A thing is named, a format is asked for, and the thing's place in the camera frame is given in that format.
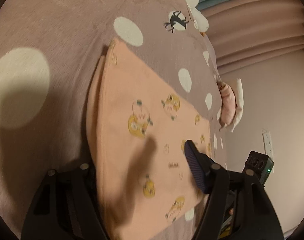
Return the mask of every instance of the wall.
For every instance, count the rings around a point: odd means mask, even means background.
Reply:
[[[221,76],[241,78],[244,113],[227,134],[228,169],[242,171],[251,150],[264,153],[271,133],[274,172],[265,189],[284,232],[304,217],[304,51],[275,57]]]

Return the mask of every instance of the white polka dot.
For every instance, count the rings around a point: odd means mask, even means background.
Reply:
[[[185,16],[182,13],[179,14],[178,11],[171,11],[169,13],[169,22],[171,21],[171,17],[173,16],[173,13],[175,13],[175,15],[178,16],[182,21],[185,20],[187,22],[187,19],[185,18]],[[186,27],[187,27],[187,24],[185,26],[183,26],[182,24],[177,23],[177,22],[173,25],[173,28],[178,31],[185,31]]]
[[[209,55],[209,52],[207,50],[203,52],[203,57],[204,57],[204,59],[206,61],[206,64],[209,67],[210,66],[210,64],[209,64],[209,57],[210,57],[210,55]]]
[[[214,134],[213,147],[214,147],[214,149],[217,149],[217,148],[218,148],[218,139],[217,139],[217,137],[216,137],[216,134]]]
[[[185,69],[185,68],[181,68],[179,70],[179,80],[181,83],[181,86],[183,87],[183,89],[190,93],[191,91],[191,87],[192,87],[192,80],[190,77],[190,73],[189,70]]]
[[[211,93],[208,93],[206,95],[205,103],[206,103],[206,106],[208,107],[208,110],[210,110],[211,107],[212,107],[212,95],[211,95]]]
[[[218,111],[218,114],[216,115],[216,119],[219,120],[221,117],[221,108]]]
[[[194,218],[194,208],[184,214],[185,221],[191,221]]]
[[[46,57],[33,48],[16,48],[0,59],[0,126],[21,127],[38,114],[47,97]]]
[[[113,27],[117,35],[125,42],[139,47],[143,43],[143,35],[139,27],[125,17],[117,17],[114,20]]]

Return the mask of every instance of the purple textured grip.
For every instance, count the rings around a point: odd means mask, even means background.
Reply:
[[[205,193],[205,174],[199,164],[199,162],[197,161],[193,150],[191,149],[191,147],[186,143],[184,145],[184,153],[185,153],[185,158],[188,161],[190,170],[192,172],[193,178],[196,182],[197,187],[203,192]]]

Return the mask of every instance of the black device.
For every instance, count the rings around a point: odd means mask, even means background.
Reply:
[[[268,155],[251,151],[242,172],[248,169],[253,170],[258,176],[260,183],[264,185],[272,171],[273,165],[274,162]]]
[[[192,240],[219,239],[229,191],[235,192],[235,212],[224,239],[283,240],[273,206],[254,171],[227,171],[200,153],[191,140],[185,143],[185,155],[198,187],[210,194]],[[93,164],[64,173],[50,170],[28,210],[21,240],[109,240],[96,187]]]

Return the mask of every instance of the metal screw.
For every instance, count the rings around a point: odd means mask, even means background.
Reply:
[[[246,170],[246,174],[249,175],[249,176],[253,176],[254,175],[254,171],[247,169]]]
[[[217,163],[213,163],[211,165],[211,168],[214,169],[214,170],[219,170],[219,169],[221,169],[221,166],[219,164],[217,164]]]
[[[55,170],[49,170],[49,171],[47,172],[47,175],[53,176],[53,175],[55,175],[55,173],[56,173]]]
[[[81,170],[87,170],[89,168],[89,165],[87,164],[87,163],[82,163],[81,165],[80,165],[80,169]]]

